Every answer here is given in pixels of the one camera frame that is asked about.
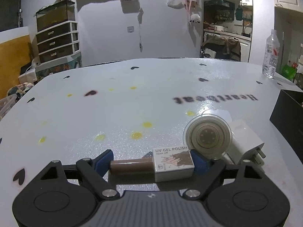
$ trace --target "orange wall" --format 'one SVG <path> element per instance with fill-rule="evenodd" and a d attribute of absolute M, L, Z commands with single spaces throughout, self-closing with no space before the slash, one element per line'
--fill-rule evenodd
<path fill-rule="evenodd" d="M 0 44 L 0 99 L 19 84 L 20 68 L 31 62 L 31 52 L 29 35 Z"/>

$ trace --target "white table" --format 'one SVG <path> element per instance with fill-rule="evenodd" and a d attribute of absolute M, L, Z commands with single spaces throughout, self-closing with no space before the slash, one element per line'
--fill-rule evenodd
<path fill-rule="evenodd" d="M 281 76 L 276 79 L 262 75 L 258 65 L 190 58 L 127 60 L 46 77 L 0 122 L 1 226 L 17 226 L 12 215 L 14 198 L 51 160 L 72 164 L 95 158 L 108 148 L 115 159 L 132 159 L 153 147 L 181 145 L 184 128 L 193 118 L 189 115 L 213 108 L 228 110 L 233 120 L 245 120 L 265 142 L 262 168 L 291 205 L 285 226 L 302 226 L 303 165 L 269 121 L 280 89 L 300 89 Z M 84 96 L 92 90 L 98 93 Z M 211 95 L 225 101 L 183 99 Z M 225 95 L 240 99 L 227 100 Z M 133 139 L 134 132 L 142 137 Z M 25 181 L 19 185 L 13 177 L 23 168 Z M 117 189 L 139 188 L 158 189 L 156 184 Z"/>

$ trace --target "plastic water bottle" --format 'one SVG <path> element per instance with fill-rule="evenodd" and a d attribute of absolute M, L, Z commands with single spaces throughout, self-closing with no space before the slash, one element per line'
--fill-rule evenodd
<path fill-rule="evenodd" d="M 276 71 L 279 51 L 280 43 L 277 37 L 277 31 L 272 30 L 272 34 L 266 40 L 266 50 L 262 67 L 262 73 L 269 78 L 272 78 Z"/>

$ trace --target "white power adapter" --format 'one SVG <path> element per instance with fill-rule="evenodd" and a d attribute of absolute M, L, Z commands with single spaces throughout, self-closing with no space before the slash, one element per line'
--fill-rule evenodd
<path fill-rule="evenodd" d="M 262 160 L 258 154 L 262 158 L 266 157 L 261 151 L 264 142 L 243 120 L 236 120 L 228 124 L 232 133 L 232 143 L 227 151 L 229 157 L 235 164 L 240 164 L 245 159 L 254 159 L 257 164 L 261 164 Z"/>

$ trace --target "round plastic container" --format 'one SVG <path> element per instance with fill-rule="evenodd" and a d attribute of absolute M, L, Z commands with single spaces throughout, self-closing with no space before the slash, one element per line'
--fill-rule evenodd
<path fill-rule="evenodd" d="M 196 149 L 208 159 L 220 159 L 231 145 L 232 134 L 228 124 L 219 116 L 202 114 L 185 127 L 183 143 Z"/>

